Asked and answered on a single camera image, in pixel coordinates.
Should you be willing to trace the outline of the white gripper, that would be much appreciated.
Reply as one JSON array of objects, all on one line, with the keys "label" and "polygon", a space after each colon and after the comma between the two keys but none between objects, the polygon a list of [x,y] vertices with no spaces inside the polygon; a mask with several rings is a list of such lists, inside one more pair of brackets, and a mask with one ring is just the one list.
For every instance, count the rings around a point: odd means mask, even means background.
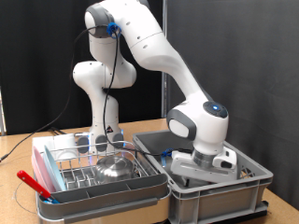
[{"label": "white gripper", "polygon": [[174,151],[171,172],[184,176],[184,187],[190,185],[190,178],[212,183],[237,180],[237,156],[228,147],[217,155],[205,155],[197,150],[192,153]]}]

